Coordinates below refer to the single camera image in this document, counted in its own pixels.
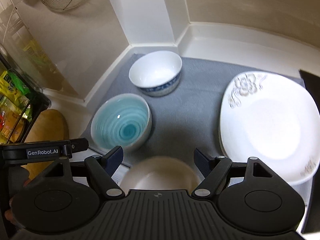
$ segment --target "bowl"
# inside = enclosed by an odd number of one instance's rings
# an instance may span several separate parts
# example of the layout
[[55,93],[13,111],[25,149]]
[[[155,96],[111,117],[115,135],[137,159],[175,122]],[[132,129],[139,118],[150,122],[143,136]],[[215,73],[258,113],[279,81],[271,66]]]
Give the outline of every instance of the bowl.
[[139,58],[129,71],[129,79],[144,94],[161,97],[171,93],[181,77],[181,57],[172,51],[155,51]]
[[171,157],[156,156],[130,168],[120,187],[126,195],[130,189],[186,189],[191,194],[199,183],[199,177],[184,162]]
[[120,145],[134,151],[148,139],[152,117],[147,102],[135,94],[120,94],[105,102],[91,124],[91,137],[105,150]]

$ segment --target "beige bowl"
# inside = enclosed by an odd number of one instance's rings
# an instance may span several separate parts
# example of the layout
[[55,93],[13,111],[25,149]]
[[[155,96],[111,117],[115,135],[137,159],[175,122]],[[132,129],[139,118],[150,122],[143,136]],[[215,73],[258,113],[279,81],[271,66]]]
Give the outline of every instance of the beige bowl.
[[134,165],[124,176],[120,187],[125,194],[129,189],[186,189],[191,194],[199,183],[199,177],[184,162],[156,156]]

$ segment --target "gray mat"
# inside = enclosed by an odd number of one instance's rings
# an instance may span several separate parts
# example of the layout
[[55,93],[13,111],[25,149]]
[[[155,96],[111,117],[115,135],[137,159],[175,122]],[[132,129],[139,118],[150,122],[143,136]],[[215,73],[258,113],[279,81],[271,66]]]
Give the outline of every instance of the gray mat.
[[[177,89],[167,96],[152,98],[142,94],[128,77],[130,67],[141,56],[133,55],[128,60],[99,104],[100,107],[111,97],[122,93],[138,94],[149,104],[151,135],[139,150],[124,153],[124,162],[133,165],[148,157],[166,155],[194,168],[193,151],[196,147],[211,156],[221,155],[218,126],[223,93],[236,75],[257,69],[182,58],[182,77]],[[290,79],[304,86],[302,79]],[[92,149],[97,150],[90,136],[90,127],[91,121],[82,136],[89,140]]]

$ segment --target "teal bowl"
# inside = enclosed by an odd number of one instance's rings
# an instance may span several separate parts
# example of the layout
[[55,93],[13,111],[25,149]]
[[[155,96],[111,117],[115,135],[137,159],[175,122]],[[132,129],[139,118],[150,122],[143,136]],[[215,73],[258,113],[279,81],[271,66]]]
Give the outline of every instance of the teal bowl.
[[152,118],[147,102],[135,94],[120,94],[105,102],[91,124],[91,137],[105,150],[120,145],[134,151],[148,139]]

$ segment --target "plate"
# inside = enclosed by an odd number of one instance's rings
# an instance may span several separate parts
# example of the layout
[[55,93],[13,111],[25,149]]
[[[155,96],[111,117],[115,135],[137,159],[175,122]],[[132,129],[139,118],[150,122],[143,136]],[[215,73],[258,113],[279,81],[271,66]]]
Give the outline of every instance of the plate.
[[246,72],[228,85],[220,114],[222,148],[233,162],[258,157],[290,185],[320,162],[320,116],[311,95],[283,76]]
[[186,189],[191,194],[199,183],[199,177],[184,162],[166,156],[156,156],[130,168],[120,187],[126,195],[130,189]]

